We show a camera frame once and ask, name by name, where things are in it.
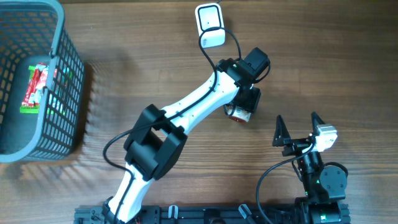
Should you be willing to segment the green gummy candy bag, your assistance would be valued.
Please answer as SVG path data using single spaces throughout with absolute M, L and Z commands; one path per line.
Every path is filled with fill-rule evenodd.
M 28 70 L 30 71 L 28 87 L 22 100 L 20 113 L 22 114 L 38 114 L 40 109 L 40 102 L 44 96 L 46 89 L 46 82 L 49 72 L 49 66 L 44 63 L 38 63 L 37 65 L 29 65 Z M 64 68 L 63 72 L 66 73 L 72 79 L 73 73 L 69 68 Z M 60 76 L 60 81 L 64 84 L 65 88 L 68 86 L 68 79 Z M 54 107 L 61 114 L 65 115 L 63 104 L 60 101 L 52 99 L 52 94 L 49 96 L 50 105 Z

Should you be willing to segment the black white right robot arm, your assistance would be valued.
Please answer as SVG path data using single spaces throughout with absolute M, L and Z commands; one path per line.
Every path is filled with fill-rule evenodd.
M 313 131 L 306 138 L 293 139 L 283 118 L 276 118 L 273 146 L 283 147 L 283 156 L 298 159 L 292 163 L 305 190 L 305 197 L 295 199 L 290 216 L 292 223 L 350 223 L 346 198 L 348 170 L 337 162 L 322 161 L 321 153 L 337 140 L 337 130 L 315 112 L 311 114 Z

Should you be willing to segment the jar with green lid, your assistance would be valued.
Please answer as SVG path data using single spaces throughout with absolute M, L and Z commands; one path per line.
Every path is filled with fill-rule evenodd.
M 239 123 L 247 123 L 251 117 L 251 113 L 237 107 L 236 105 L 224 105 L 223 106 L 225 115 L 234 121 Z

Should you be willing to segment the red small juice carton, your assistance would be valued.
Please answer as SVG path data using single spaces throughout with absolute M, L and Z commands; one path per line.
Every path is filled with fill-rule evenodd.
M 28 87 L 21 103 L 21 113 L 36 113 L 40 108 L 41 98 L 44 96 L 49 66 L 44 63 L 29 65 L 30 71 Z

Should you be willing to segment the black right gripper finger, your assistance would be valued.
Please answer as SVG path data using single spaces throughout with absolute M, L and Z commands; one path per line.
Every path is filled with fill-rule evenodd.
M 275 127 L 275 134 L 273 137 L 272 145 L 274 147 L 282 147 L 282 146 L 287 146 L 288 144 L 291 143 L 292 139 L 286 128 L 283 117 L 281 115 L 278 115 L 276 117 L 276 127 Z
M 319 117 L 319 115 L 314 111 L 311 113 L 312 118 L 312 128 L 313 134 L 319 134 L 318 126 L 325 124 L 325 122 Z

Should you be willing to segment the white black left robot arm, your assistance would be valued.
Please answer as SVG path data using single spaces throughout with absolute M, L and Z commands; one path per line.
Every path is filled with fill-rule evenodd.
M 150 185 L 178 161 L 189 132 L 209 114 L 223 108 L 227 117 L 247 123 L 261 96 L 254 84 L 268 74 L 271 61 L 259 48 L 244 59 L 220 60 L 211 77 L 180 101 L 161 110 L 149 105 L 123 135 L 124 178 L 115 196 L 103 205 L 106 223 L 129 223 L 140 212 Z

